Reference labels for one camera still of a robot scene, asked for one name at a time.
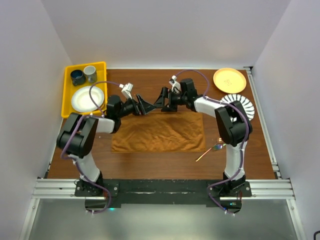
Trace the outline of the brown cloth napkin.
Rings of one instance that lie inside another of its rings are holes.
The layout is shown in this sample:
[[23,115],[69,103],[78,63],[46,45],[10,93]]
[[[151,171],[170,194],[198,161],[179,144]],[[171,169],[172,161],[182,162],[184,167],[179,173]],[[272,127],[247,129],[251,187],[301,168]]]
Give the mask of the brown cloth napkin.
[[113,153],[202,152],[205,148],[203,115],[191,111],[126,116],[111,141]]

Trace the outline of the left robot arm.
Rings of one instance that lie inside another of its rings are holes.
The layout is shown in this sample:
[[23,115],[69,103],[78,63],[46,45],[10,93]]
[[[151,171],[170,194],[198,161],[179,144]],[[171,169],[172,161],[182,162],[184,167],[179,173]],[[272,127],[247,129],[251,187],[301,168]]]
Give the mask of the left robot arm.
[[96,133],[114,134],[121,126],[121,118],[144,116],[156,108],[155,104],[145,101],[139,94],[136,99],[128,98],[125,102],[118,95],[111,95],[102,116],[70,114],[57,137],[56,146],[61,149],[60,157],[72,160],[78,169],[81,189],[91,196],[108,195],[102,172],[92,155]]

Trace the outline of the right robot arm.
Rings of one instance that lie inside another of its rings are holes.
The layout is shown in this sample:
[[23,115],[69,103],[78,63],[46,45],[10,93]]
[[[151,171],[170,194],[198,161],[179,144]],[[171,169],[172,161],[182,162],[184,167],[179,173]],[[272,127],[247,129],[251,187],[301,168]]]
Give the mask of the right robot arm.
[[180,82],[173,76],[171,89],[163,87],[154,105],[163,112],[176,112],[178,106],[206,114],[216,119],[219,136],[226,146],[226,165],[223,180],[208,186],[210,191],[233,197],[246,182],[244,170],[245,148],[253,131],[243,105],[235,100],[231,103],[218,101],[196,90],[194,81],[186,78]]

